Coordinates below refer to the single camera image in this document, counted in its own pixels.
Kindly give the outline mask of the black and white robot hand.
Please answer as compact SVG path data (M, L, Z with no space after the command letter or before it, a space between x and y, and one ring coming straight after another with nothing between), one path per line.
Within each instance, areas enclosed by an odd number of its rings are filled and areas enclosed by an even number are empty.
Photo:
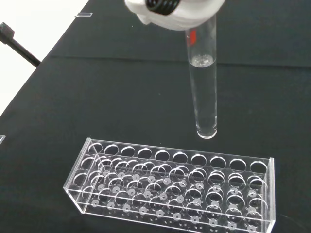
M211 19L225 0L125 0L124 3L145 25L186 31Z

